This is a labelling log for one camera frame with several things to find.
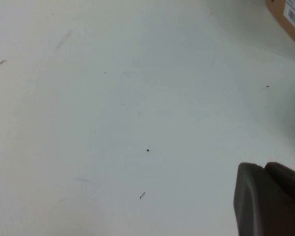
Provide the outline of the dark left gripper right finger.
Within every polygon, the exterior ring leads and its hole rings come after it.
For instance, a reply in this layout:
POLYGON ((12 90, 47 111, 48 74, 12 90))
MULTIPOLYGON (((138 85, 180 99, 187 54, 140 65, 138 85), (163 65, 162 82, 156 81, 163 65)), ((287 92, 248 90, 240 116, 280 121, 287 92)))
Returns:
POLYGON ((295 171, 277 162, 265 166, 263 219, 271 223, 295 222, 295 171))

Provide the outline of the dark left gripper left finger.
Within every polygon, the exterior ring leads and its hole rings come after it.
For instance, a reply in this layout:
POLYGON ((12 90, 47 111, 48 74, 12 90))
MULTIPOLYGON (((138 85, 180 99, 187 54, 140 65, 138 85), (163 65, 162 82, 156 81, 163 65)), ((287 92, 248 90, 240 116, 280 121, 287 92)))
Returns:
POLYGON ((271 223, 263 219, 265 167, 240 163, 234 193, 234 210, 240 236, 295 236, 295 222, 271 223))

